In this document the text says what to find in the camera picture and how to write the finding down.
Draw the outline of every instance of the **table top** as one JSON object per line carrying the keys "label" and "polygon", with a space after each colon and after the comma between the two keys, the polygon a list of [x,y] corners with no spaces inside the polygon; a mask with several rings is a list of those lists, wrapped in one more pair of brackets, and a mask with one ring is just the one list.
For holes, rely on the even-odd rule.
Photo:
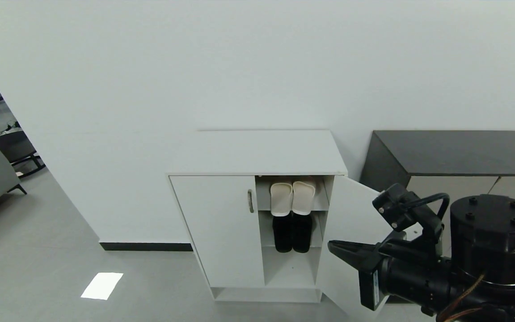
{"label": "table top", "polygon": [[11,163],[37,152],[23,131],[0,135],[0,151]]}
{"label": "table top", "polygon": [[374,131],[409,175],[515,176],[515,131]]}

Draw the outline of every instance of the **wire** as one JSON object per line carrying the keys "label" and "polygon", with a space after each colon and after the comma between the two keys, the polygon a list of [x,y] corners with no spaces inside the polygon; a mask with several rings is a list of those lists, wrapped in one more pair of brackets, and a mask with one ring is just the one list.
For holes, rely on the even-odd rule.
{"label": "wire", "polygon": [[456,320],[457,318],[461,318],[465,315],[468,315],[468,314],[472,314],[476,311],[479,311],[481,310],[482,308],[473,308],[473,309],[466,309],[466,310],[462,310],[456,314],[452,314],[451,316],[449,316],[446,320],[444,320],[445,322],[452,322],[454,320]]}
{"label": "wire", "polygon": [[464,293],[460,294],[460,296],[458,296],[457,298],[454,299],[454,301],[452,303],[450,303],[448,306],[446,306],[446,308],[444,308],[436,317],[436,322],[449,322],[449,321],[453,321],[454,318],[452,320],[450,320],[450,318],[452,318],[452,316],[450,316],[450,314],[452,314],[452,312],[456,309],[456,307],[458,306],[458,304],[460,304],[460,302],[462,302],[462,300],[468,296],[470,293],[472,293],[472,291],[474,291],[474,289],[476,289],[476,287],[478,287],[478,285],[480,285],[480,282],[484,279],[484,277],[486,276],[486,273],[482,273],[480,274],[480,276],[478,277],[478,279],[476,280],[476,282],[474,282],[474,284],[472,284],[471,287],[469,287],[466,291],[464,291]]}
{"label": "wire", "polygon": [[9,131],[9,130],[11,130],[12,128],[14,128],[14,127],[15,127],[15,123],[16,123],[16,122],[17,122],[17,121],[10,120],[10,121],[8,122],[8,127],[7,127],[5,130],[0,131],[0,135],[2,135],[5,131]]}
{"label": "wire", "polygon": [[442,199],[442,204],[440,206],[440,209],[438,209],[437,216],[438,216],[438,218],[442,219],[442,217],[444,217],[446,210],[448,209],[448,204],[450,203],[450,196],[448,196],[448,194],[445,194],[443,192],[441,192],[439,194],[434,194],[434,195],[428,196],[423,199],[419,199],[419,200],[401,204],[401,207],[406,211],[411,208],[424,206],[425,204],[429,204],[431,202],[435,202],[436,200],[440,200],[440,199]]}

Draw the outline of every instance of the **black boot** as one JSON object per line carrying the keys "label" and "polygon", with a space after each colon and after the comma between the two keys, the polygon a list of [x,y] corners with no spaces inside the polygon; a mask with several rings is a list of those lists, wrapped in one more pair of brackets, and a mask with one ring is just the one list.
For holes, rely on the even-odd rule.
{"label": "black boot", "polygon": [[280,253],[291,251],[291,214],[283,217],[274,216],[272,226],[276,250]]}
{"label": "black boot", "polygon": [[309,251],[309,245],[311,245],[311,230],[313,228],[313,218],[311,214],[305,216],[293,214],[291,224],[294,250],[298,253],[307,253],[307,251]]}

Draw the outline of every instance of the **white slipper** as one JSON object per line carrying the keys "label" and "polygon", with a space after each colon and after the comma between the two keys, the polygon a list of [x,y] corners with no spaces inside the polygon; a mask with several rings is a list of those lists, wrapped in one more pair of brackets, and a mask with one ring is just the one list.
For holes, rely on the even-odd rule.
{"label": "white slipper", "polygon": [[306,216],[313,209],[313,198],[317,184],[313,177],[301,177],[293,184],[294,200],[292,210],[295,214]]}
{"label": "white slipper", "polygon": [[293,186],[289,177],[280,177],[270,187],[271,214],[274,216],[287,216],[291,211],[293,201]]}

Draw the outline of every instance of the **white cabinet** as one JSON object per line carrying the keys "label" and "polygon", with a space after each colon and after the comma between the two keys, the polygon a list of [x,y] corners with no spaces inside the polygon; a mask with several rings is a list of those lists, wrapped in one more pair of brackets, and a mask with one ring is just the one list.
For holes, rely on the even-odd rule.
{"label": "white cabinet", "polygon": [[[202,131],[167,171],[192,247],[216,301],[319,302],[324,293],[361,321],[358,273],[329,240],[382,241],[391,228],[372,207],[378,192],[346,177],[329,131]],[[274,246],[270,183],[279,175],[317,180],[311,247]]]}

